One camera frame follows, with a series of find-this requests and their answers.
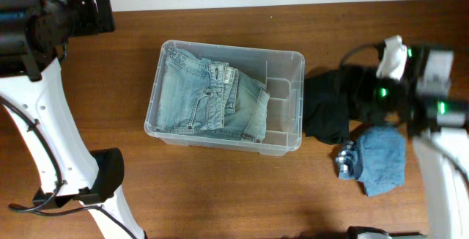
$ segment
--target light blue denim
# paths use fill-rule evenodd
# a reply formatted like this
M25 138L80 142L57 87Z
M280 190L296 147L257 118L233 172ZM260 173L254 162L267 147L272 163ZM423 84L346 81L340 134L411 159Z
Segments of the light blue denim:
M265 85L228 63L167 48L155 130L218 139L265 137Z
M342 147L336 163L339 178L362 182L368 196L383 194L404 185L405 139L396 128L370 128Z

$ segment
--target jeans pocket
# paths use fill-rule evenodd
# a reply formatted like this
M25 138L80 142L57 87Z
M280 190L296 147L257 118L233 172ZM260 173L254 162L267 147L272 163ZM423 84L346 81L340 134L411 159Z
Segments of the jeans pocket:
M195 100L192 107L191 118L189 119L188 129L207 130L207 109L209 106L209 95L209 92L201 93Z
M236 95L237 95L237 81L238 81L238 70L232 69L229 77L229 81L225 84L225 113L234 114L235 113L235 104L236 104Z

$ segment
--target black bracket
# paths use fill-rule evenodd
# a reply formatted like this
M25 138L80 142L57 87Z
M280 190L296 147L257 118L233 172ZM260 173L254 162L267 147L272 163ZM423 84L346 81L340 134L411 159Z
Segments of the black bracket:
M116 189L124 181L124 158L118 148L98 150L91 152L99 166L99 172L92 188L83 188L79 194L57 196L48 203L43 210L61 208L71 199L83 202L85 205L103 203L114 196ZM39 188L33 198L35 206L42 204L50 194L44 194Z
M73 36L85 36L113 32L116 22L112 14L111 0L70 0L70 6L78 13Z

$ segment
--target wire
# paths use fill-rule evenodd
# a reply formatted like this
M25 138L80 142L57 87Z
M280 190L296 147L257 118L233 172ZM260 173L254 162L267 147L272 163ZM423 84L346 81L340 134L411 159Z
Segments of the wire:
M376 49L378 49L378 44L365 44L365 45L361 45L357 48L354 48L349 53L345 54L345 56L341 59L339 67L342 68L345 65L345 62L347 61L347 59L349 59L353 54L355 54L355 53L357 53L360 50L365 49L365 48L376 48Z
M455 158L451 153L445 151L439 144L433 142L428 136L420 135L420 140L422 140L425 144L428 144L430 147L433 147L438 153L440 153L443 157L447 158L453 165L459 170L465 177L465 179L469 182L469 171L461 164L459 159Z
M62 44L62 56L59 59L60 64L65 62L65 60L67 59L67 55L68 55L68 53L67 53L67 42L64 42Z
M48 197L43 203L35 207L25 207L22 205L10 204L8 205L8 208L16 213L30 213L36 210L40 210L44 208L49 202L51 202L57 196L57 194L60 191L60 188L64 185L64 181L62 179L62 173L60 171L59 164L57 163L57 160L53 156L52 150L49 147L47 141L44 139L44 136L41 134L41 132L39 132L39 129L37 129L37 123L32 122L20 109L16 108L16 106L12 105L8 100L3 98L2 96L0 96L0 103L3 104L5 107L7 107L14 114L18 115L28 125L29 130L32 130L34 132L37 139L40 141L41 145L44 147L44 150L47 153L47 156L51 160L53 169L56 171L56 175L57 175L56 189L53 191L52 195Z
M52 195L48 197L43 203L35 207L25 207L23 205L17 205L15 203L9 204L8 208L16 213L31 213L38 216L44 217L57 217L57 216L66 216L72 213L79 213L84 210L97 210L104 214L106 217L110 218L115 224L121 227L132 239L138 239L124 224L122 224L119 220L115 219L110 213L105 211L102 206L86 206L80 207L73 210L66 210L58 213L46 213L40 211L40 209L44 208L49 202L57 197L61 187L64 185L64 181L62 179L62 172L60 171L59 164L57 163L56 158L53 156L51 147L49 147L47 141L44 139L44 136L41 134L39 129L37 128L38 121L32 122L20 109L16 108L11 102L6 100L0 95L0 104L7 107L10 111L14 114L18 115L27 125L28 130L31 130L36 135L37 139L40 141L41 145L44 147L45 152L47 153L49 159L51 160L52 166L56 172L57 181L56 181L56 189L53 191Z
M106 217L110 218L115 224L117 224L119 227L121 227L126 233L128 233L129 236L132 237L132 239L138 239L135 235L132 234L132 232L124 224L117 221L117 219L115 219L110 213L105 211L101 206L86 206L86 207L80 207L80 208L73 209L73 210L62 211L62 212L59 212L59 213L44 213L42 211L35 211L35 212L33 212L33 214L43 216L43 217L57 217L57 216L66 216L66 215L69 215L69 214L72 214L72 213L79 213L79 212L84 211L84 210L97 210L97 211L101 212Z

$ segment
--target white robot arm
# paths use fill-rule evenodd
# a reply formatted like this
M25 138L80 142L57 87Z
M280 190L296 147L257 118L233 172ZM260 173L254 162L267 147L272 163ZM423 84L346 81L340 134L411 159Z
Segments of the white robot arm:
M417 67L421 71L413 88L417 98L426 100L411 109L408 126L415 134L413 149L424 179L429 238L469 238L469 138L463 128L468 126L469 105L447 100L453 52L429 49L423 55L402 44L400 36L385 43L378 78L401 81L406 67L417 67L409 65L409 58L419 53L426 58Z
M97 0L98 11L93 0L1 0L0 104L17 125L41 180L34 207L9 208L40 216L88 210L105 238L144 239L122 191L122 154L117 148L90 153L85 147L64 96L55 49L63 45L66 53L72 35L112 32L106 1ZM44 211L71 199L84 207Z

